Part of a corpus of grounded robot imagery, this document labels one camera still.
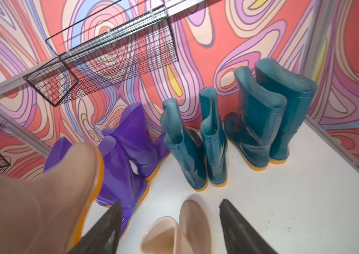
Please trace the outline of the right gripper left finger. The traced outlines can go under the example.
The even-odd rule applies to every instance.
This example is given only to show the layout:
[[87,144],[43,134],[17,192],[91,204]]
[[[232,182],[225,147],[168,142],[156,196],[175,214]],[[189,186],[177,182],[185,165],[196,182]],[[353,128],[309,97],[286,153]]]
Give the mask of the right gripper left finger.
[[122,204],[113,204],[68,254],[115,254],[123,219]]

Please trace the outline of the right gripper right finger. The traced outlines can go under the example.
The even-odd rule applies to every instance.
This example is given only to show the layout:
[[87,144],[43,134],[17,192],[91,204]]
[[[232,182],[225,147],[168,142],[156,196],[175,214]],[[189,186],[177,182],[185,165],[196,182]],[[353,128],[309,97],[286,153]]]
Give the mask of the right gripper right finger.
[[224,199],[220,220],[228,254],[276,254],[233,204]]

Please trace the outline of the beige boot front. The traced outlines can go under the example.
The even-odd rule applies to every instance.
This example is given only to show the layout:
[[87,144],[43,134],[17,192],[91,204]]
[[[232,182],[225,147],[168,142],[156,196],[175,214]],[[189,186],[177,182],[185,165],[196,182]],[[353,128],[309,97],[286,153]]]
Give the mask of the beige boot front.
[[186,200],[179,220],[158,219],[144,234],[140,243],[142,254],[210,254],[211,230],[206,213],[194,200]]

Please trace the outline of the beige boot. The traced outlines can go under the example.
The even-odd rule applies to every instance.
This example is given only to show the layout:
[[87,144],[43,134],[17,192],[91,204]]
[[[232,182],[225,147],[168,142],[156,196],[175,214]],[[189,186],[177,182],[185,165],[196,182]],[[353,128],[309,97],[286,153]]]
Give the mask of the beige boot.
[[186,200],[179,220],[158,219],[144,234],[140,243],[142,254],[210,254],[211,230],[206,213],[194,200]]
[[65,254],[80,240],[104,162],[86,142],[30,181],[0,175],[0,254]]

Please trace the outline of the teal boot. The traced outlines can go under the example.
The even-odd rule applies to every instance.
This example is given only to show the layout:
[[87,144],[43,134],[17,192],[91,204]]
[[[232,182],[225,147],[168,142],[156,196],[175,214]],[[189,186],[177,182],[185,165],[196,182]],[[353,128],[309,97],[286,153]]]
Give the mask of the teal boot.
[[282,122],[269,154],[272,164],[284,164],[290,154],[288,145],[298,132],[318,86],[311,79],[283,68],[273,58],[257,61],[255,72],[260,86],[287,99]]
[[248,166],[262,171],[269,164],[270,148],[279,131],[287,99],[260,86],[249,67],[238,67],[234,76],[239,85],[239,106],[236,113],[226,115],[225,133]]
[[206,189],[207,163],[199,135],[185,126],[177,99],[169,98],[162,103],[164,112],[160,123],[165,133],[164,143],[178,161],[191,186],[197,192]]
[[227,183],[227,137],[219,114],[216,90],[206,87],[199,91],[202,122],[200,133],[207,158],[208,177],[215,187]]

